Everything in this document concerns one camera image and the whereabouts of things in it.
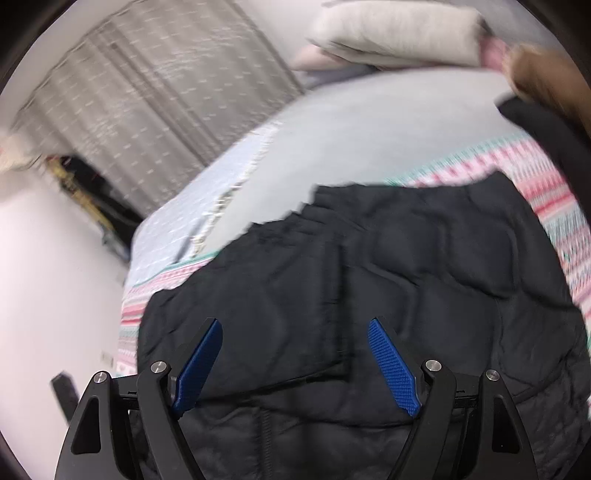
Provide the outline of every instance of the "patterned blanket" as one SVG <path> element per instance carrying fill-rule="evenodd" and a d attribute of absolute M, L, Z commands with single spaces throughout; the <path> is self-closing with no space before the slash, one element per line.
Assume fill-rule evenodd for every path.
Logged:
<path fill-rule="evenodd" d="M 494 140 L 444 158 L 408 176 L 388 179 L 391 185 L 430 187 L 465 184 L 503 171 L 530 203 L 558 253 L 573 301 L 591 332 L 591 232 L 564 178 L 541 147 L 528 135 Z M 180 285 L 215 255 L 166 268 L 136 285 L 124 298 L 116 364 L 118 375 L 137 373 L 139 324 L 150 297 Z"/>

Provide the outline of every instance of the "white wall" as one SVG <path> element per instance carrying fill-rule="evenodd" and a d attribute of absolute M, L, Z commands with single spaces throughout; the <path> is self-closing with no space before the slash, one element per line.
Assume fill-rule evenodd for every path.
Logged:
<path fill-rule="evenodd" d="M 116 353 L 124 269 L 66 202 L 0 174 L 0 430 L 33 480 L 53 479 L 67 430 L 50 380 L 66 370 L 82 393 Z"/>
<path fill-rule="evenodd" d="M 284 59 L 306 45 L 314 16 L 326 0 L 238 0 Z"/>

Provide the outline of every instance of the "pillow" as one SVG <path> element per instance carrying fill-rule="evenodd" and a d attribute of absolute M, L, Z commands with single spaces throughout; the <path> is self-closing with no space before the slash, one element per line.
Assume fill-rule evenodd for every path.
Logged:
<path fill-rule="evenodd" d="M 309 72 L 311 70 L 337 70 L 351 65 L 351 62 L 328 53 L 316 45 L 306 45 L 289 63 L 289 68 Z"/>
<path fill-rule="evenodd" d="M 345 60 L 377 66 L 480 66 L 485 32 L 474 8 L 438 2 L 364 0 L 322 10 L 313 44 Z"/>

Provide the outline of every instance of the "gray curtain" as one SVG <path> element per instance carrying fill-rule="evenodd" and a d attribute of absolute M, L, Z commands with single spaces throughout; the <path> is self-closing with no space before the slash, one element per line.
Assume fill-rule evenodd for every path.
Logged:
<path fill-rule="evenodd" d="M 66 55 L 15 128 L 79 153 L 147 215 L 300 94 L 232 1 L 141 0 Z"/>

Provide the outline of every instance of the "metal screw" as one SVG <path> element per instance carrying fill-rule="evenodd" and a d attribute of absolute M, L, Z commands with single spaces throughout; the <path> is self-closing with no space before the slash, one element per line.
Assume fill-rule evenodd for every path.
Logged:
<path fill-rule="evenodd" d="M 441 370 L 441 364 L 437 360 L 427 360 L 425 363 L 427 370 L 431 372 L 439 372 Z"/>
<path fill-rule="evenodd" d="M 492 380 L 493 382 L 496 382 L 497 380 L 500 379 L 501 376 L 499 375 L 499 372 L 496 370 L 487 370 L 486 377 L 488 378 L 488 380 Z"/>
<path fill-rule="evenodd" d="M 166 363 L 165 362 L 154 362 L 150 367 L 150 370 L 155 374 L 159 374 L 160 372 L 164 372 L 166 370 Z"/>
<path fill-rule="evenodd" d="M 107 374 L 105 372 L 98 372 L 93 380 L 95 383 L 103 383 L 107 379 Z"/>

